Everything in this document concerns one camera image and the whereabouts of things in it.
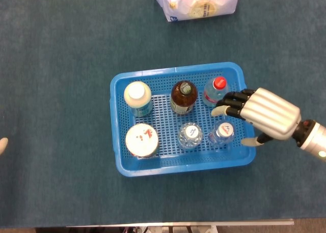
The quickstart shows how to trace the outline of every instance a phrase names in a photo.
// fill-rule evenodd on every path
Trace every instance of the white plastic bottle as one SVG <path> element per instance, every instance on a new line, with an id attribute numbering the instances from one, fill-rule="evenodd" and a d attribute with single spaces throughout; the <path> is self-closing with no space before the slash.
<path id="1" fill-rule="evenodd" d="M 222 99 L 228 93 L 228 83 L 224 77 L 210 79 L 202 95 L 203 102 L 209 107 L 215 107 L 218 100 Z"/>
<path id="2" fill-rule="evenodd" d="M 153 109 L 152 93 L 148 85 L 141 81 L 130 83 L 124 90 L 124 100 L 136 117 L 149 114 Z"/>
<path id="3" fill-rule="evenodd" d="M 208 141 L 213 146 L 228 144 L 234 139 L 234 126 L 228 120 L 218 121 L 208 134 Z"/>

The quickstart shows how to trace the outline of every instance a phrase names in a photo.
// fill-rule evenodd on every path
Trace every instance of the red bottle cap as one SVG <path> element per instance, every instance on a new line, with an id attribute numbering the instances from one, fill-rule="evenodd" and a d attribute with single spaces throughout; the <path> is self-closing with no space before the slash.
<path id="1" fill-rule="evenodd" d="M 216 89 L 222 90 L 226 87 L 226 79 L 224 77 L 217 77 L 215 78 L 213 85 Z"/>

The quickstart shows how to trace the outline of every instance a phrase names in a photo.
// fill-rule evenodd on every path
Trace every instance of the blue plastic basket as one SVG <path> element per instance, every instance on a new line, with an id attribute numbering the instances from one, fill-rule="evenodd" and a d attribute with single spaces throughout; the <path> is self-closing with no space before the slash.
<path id="1" fill-rule="evenodd" d="M 253 161 L 255 148 L 244 147 L 240 141 L 253 137 L 254 129 L 246 122 L 230 118 L 235 125 L 235 139 L 226 146 L 214 149 L 206 139 L 193 151 L 181 150 L 177 145 L 177 134 L 182 124 L 195 122 L 206 136 L 214 123 L 223 117 L 213 118 L 212 108 L 201 100 L 206 81 L 216 76 L 224 76 L 230 91 L 246 88 L 242 69 L 234 63 L 204 64 L 187 67 L 156 69 L 122 73 L 115 76 L 110 85 L 111 121 L 113 148 L 117 169 L 124 176 L 136 177 L 162 173 L 204 170 L 246 165 Z M 186 115 L 177 115 L 170 107 L 173 85 L 180 80 L 190 80 L 198 88 L 198 99 L 193 110 Z M 134 117 L 124 101 L 123 93 L 133 81 L 143 81 L 152 91 L 153 111 L 146 117 Z M 146 123 L 158 132 L 159 152 L 152 158 L 134 157 L 126 148 L 125 135 L 136 123 Z"/>

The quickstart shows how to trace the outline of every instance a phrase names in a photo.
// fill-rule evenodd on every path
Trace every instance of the blue-green table surface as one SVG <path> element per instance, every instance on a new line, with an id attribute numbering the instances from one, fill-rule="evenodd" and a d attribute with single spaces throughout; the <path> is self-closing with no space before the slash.
<path id="1" fill-rule="evenodd" d="M 294 140 L 248 166 L 126 178 L 109 109 L 118 73 L 239 64 L 326 124 L 326 0 L 239 0 L 167 23 L 154 0 L 0 0 L 0 226 L 326 217 L 326 164 Z"/>

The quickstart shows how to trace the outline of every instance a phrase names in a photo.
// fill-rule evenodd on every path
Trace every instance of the bottle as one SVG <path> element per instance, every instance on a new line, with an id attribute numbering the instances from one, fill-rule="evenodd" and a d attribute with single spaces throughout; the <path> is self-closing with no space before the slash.
<path id="1" fill-rule="evenodd" d="M 202 96 L 203 102 L 209 107 L 215 107 L 218 100 L 222 99 L 228 93 L 226 78 L 217 77 L 210 79 L 204 89 Z"/>
<path id="2" fill-rule="evenodd" d="M 179 81 L 171 91 L 171 108 L 177 114 L 186 114 L 192 110 L 197 97 L 197 88 L 193 83 L 187 80 Z"/>
<path id="3" fill-rule="evenodd" d="M 141 81 L 130 83 L 124 90 L 124 100 L 136 117 L 143 117 L 153 109 L 152 93 L 148 85 Z"/>
<path id="4" fill-rule="evenodd" d="M 157 132 L 150 125 L 136 124 L 126 134 L 126 146 L 134 156 L 153 157 L 159 148 Z"/>
<path id="5" fill-rule="evenodd" d="M 178 133 L 178 144 L 181 149 L 192 150 L 203 139 L 202 129 L 195 123 L 185 123 Z"/>
<path id="6" fill-rule="evenodd" d="M 212 146 L 222 146 L 234 139 L 234 126 L 227 120 L 218 121 L 208 134 L 208 141 Z"/>

